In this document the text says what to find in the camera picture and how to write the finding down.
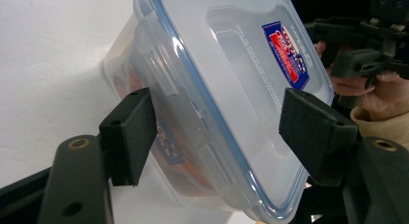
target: transparent container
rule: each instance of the transparent container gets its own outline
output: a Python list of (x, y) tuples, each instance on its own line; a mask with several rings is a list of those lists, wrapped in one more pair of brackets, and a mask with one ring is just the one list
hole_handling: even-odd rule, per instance
[(308, 173), (279, 134), (285, 88), (334, 94), (291, 2), (134, 0), (134, 13), (105, 70), (121, 98), (150, 87), (151, 155), (177, 198), (290, 221)]

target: translucent white lid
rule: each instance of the translucent white lid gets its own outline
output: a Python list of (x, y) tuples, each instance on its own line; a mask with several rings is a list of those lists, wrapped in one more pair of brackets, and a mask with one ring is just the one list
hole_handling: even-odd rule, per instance
[(140, 19), (156, 13), (206, 104), (202, 109), (218, 126), (213, 135), (226, 139), (235, 159), (229, 163), (238, 165), (232, 166), (234, 180), (248, 196), (243, 210), (258, 220), (287, 223), (308, 175), (279, 134), (285, 88), (305, 90), (327, 103), (333, 97), (290, 1), (134, 3)]

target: blue and red label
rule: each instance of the blue and red label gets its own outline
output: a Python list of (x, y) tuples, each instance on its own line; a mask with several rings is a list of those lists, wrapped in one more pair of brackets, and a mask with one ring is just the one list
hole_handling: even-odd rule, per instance
[(263, 25), (262, 29), (288, 83), (292, 88), (302, 90), (310, 77), (293, 38), (280, 21)]

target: human hand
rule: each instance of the human hand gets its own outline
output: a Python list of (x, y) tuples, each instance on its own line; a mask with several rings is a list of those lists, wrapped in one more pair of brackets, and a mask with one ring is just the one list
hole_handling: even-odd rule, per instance
[[(326, 43), (318, 42), (315, 49), (319, 56), (325, 51)], [(340, 48), (339, 54), (352, 50)], [(369, 121), (385, 121), (409, 112), (409, 80), (399, 77), (394, 71), (377, 75), (372, 85), (365, 88), (364, 77), (339, 78), (331, 76), (332, 66), (327, 69), (334, 90), (341, 96), (361, 96), (358, 107), (368, 113)]]

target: white tabletop surface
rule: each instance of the white tabletop surface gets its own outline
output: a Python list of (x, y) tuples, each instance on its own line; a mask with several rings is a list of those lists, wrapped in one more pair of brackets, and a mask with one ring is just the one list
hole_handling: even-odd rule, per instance
[[(66, 139), (98, 133), (119, 102), (101, 67), (132, 0), (0, 0), (0, 187), (51, 166)], [(148, 161), (111, 190), (115, 223), (254, 224), (179, 205)]]

